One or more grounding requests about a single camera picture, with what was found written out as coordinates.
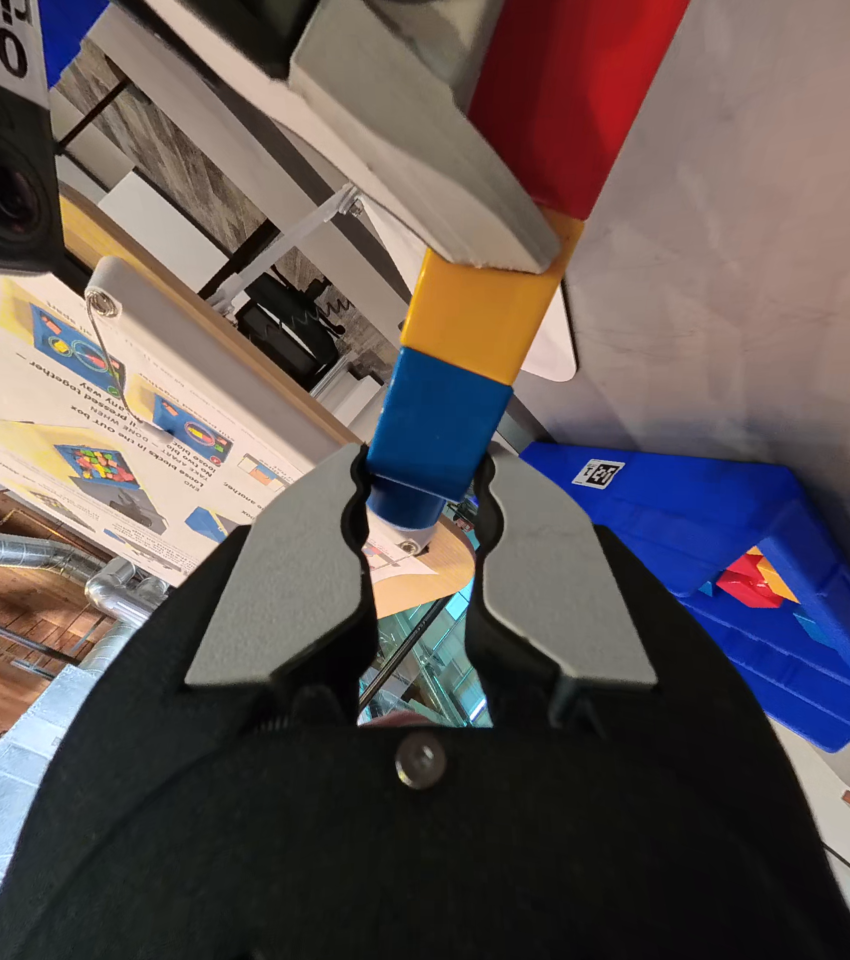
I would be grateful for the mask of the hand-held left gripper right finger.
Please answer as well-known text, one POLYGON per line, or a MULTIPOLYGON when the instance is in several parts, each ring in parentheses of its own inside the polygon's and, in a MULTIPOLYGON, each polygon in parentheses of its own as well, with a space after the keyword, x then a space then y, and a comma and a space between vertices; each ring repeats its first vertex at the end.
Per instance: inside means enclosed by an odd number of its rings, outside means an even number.
POLYGON ((479 551, 465 648, 491 715, 566 715, 592 690, 657 673, 596 527, 561 487, 490 450, 476 476, 479 551))

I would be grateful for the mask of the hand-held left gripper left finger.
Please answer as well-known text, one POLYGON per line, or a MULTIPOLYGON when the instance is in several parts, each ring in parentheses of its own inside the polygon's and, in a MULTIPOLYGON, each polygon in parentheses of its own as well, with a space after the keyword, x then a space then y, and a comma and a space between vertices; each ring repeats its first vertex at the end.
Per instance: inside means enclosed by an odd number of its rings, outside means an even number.
POLYGON ((192 689, 268 686, 290 700, 322 686, 343 710, 378 649, 363 553, 366 446, 344 446, 251 525, 186 673, 192 689))

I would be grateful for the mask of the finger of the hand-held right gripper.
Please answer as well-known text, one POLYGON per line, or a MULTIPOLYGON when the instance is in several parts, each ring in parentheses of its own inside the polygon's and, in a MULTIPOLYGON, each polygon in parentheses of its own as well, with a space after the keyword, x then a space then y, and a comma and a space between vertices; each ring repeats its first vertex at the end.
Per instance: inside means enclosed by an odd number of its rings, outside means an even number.
POLYGON ((560 241, 496 151, 368 2, 319 2, 288 86, 342 143, 333 158, 445 260, 541 274, 560 241))

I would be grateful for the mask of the blue plastic bin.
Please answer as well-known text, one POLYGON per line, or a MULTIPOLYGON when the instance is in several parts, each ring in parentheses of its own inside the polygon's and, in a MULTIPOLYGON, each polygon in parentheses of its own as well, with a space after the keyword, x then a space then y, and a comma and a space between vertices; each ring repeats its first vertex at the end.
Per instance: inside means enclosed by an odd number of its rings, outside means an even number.
POLYGON ((658 578, 769 717, 829 753, 850 743, 850 563, 787 467, 547 442, 521 458, 658 578), (717 589, 753 546, 798 606, 753 609, 717 589))

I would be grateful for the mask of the yellow toy building block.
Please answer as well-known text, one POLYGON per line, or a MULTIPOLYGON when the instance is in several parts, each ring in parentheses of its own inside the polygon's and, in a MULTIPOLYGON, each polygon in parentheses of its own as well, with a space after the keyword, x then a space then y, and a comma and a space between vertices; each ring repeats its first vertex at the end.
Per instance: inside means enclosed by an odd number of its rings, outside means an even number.
POLYGON ((423 247, 402 347, 507 386, 519 372, 571 380, 578 362, 562 281, 585 222, 541 211, 561 242, 543 273, 456 265, 423 247))

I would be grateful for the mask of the red toy building block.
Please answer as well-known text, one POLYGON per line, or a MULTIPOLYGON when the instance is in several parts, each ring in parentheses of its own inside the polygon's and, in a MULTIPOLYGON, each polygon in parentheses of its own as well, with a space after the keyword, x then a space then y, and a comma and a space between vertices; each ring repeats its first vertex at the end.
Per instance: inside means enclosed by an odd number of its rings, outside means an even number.
POLYGON ((467 116, 541 207, 586 221, 688 1, 506 1, 467 116))

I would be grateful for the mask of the pile of coloured toy blocks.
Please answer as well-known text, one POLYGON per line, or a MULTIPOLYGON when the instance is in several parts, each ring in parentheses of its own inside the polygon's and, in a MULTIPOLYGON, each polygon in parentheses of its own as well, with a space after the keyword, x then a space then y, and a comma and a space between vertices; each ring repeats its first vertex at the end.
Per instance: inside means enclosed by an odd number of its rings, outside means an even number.
POLYGON ((758 546, 751 547, 718 577, 717 589, 754 610, 778 610, 799 601, 758 546))

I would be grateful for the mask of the blue toy building block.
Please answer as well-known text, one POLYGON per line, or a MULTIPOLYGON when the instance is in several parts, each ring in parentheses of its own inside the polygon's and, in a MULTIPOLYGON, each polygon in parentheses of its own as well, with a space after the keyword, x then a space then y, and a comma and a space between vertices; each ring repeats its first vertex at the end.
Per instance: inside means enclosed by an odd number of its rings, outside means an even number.
POLYGON ((445 505, 465 498, 513 396, 495 379, 399 350, 365 459, 368 510, 419 556, 445 505))

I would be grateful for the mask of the grey desk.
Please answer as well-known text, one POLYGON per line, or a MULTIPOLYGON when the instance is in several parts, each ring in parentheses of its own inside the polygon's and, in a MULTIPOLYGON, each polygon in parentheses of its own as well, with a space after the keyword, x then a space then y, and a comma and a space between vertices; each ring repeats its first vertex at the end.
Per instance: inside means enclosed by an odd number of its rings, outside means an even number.
POLYGON ((850 559, 850 2, 692 2, 566 275, 560 443, 779 463, 850 559))

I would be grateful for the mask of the white document stand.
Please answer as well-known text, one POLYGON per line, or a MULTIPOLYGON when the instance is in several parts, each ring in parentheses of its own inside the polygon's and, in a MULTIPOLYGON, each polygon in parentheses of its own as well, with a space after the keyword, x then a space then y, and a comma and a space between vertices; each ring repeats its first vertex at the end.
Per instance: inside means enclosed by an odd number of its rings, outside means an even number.
MULTIPOLYGON (((318 3, 306 10, 308 2, 279 2, 304 19, 292 29, 290 53, 279 55, 279 66, 287 67, 280 77, 263 66, 264 47, 276 38, 268 15, 241 2, 112 2, 90 37, 249 198, 263 198, 253 175, 239 173, 253 142, 315 207, 333 188, 357 187, 372 232, 411 288, 421 249, 435 251, 347 177, 333 158, 342 143, 288 86, 291 58, 318 3)), ((503 2, 368 3, 451 87, 467 116, 503 2)))

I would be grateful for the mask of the instruction board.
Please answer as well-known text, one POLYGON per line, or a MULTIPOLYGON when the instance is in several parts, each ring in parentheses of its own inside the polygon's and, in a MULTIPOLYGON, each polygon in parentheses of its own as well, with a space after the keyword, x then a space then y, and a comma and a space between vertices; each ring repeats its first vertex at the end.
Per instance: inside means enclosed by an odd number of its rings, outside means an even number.
POLYGON ((356 436, 87 199, 77 279, 0 274, 0 486, 178 587, 356 436))

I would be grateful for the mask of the silver air duct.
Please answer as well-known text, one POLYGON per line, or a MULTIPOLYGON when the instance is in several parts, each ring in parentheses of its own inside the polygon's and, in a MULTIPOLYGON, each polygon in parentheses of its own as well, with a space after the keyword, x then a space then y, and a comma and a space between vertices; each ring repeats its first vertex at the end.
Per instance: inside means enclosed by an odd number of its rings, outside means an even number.
POLYGON ((156 577, 137 581, 136 567, 122 558, 108 562, 72 545, 0 533, 0 569, 53 573, 82 588, 85 600, 108 617, 139 627, 167 598, 156 577))

